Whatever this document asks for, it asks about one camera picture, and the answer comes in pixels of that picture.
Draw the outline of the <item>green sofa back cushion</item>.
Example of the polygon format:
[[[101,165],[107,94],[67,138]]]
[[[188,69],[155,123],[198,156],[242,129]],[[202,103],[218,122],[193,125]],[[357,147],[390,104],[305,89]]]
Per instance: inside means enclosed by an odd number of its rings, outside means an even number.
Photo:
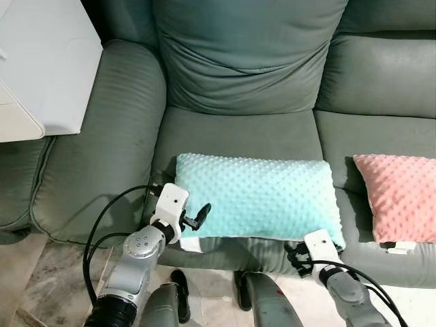
[[[312,109],[348,0],[154,0],[168,103],[260,115]]]

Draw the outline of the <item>teal dotted plush pillow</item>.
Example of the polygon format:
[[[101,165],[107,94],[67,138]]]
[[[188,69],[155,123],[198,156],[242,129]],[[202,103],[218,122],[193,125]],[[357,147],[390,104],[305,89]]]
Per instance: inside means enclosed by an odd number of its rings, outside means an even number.
[[[205,224],[187,230],[181,249],[200,253],[206,238],[266,238],[302,242],[325,230],[346,247],[330,165],[183,153],[174,183],[188,192],[185,208],[197,214],[210,205]]]

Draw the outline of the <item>green leather sofa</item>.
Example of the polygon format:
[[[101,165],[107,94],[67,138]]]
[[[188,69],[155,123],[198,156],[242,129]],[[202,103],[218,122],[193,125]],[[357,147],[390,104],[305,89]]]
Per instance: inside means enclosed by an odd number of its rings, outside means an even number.
[[[401,255],[375,242],[353,155],[435,156],[436,0],[348,0],[314,107],[260,115],[169,105],[153,1],[81,0],[104,47],[83,129],[0,143],[0,244],[85,244],[112,197],[170,183],[181,153],[310,159],[330,165],[341,259],[383,284],[435,287],[436,246]]]

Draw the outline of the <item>grey robot leg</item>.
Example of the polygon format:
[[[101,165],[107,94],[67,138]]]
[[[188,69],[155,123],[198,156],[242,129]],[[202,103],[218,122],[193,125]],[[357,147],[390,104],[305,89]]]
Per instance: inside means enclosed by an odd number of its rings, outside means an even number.
[[[186,275],[174,270],[170,280],[158,287],[141,311],[140,327],[181,327],[191,319]]]
[[[251,311],[256,327],[303,327],[283,290],[262,272],[234,271],[236,299],[243,311]]]

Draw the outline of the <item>grey robot right leg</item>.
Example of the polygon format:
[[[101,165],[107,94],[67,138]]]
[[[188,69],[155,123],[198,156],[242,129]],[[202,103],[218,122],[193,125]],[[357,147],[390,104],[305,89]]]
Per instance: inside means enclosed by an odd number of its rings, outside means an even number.
[[[243,311],[251,311],[256,327],[303,327],[283,290],[262,272],[234,271],[236,299]]]

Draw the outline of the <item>grey robot left leg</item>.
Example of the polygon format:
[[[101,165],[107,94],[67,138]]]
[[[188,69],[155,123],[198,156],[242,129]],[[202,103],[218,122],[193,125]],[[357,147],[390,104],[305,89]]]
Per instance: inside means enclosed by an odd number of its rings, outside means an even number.
[[[181,327],[191,319],[186,275],[174,270],[170,280],[158,287],[141,311],[140,327]]]

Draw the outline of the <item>white appliance box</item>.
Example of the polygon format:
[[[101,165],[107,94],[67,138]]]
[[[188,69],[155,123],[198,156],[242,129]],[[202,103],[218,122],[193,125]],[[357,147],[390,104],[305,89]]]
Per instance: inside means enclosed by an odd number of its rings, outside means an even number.
[[[102,52],[81,0],[0,0],[0,142],[80,133]]]

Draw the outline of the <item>pink dotted plush pillow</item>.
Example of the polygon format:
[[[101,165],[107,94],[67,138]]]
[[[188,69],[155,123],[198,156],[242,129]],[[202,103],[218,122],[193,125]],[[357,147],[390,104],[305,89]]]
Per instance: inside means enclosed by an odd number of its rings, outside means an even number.
[[[436,159],[353,155],[373,212],[373,237],[390,251],[436,242]]]

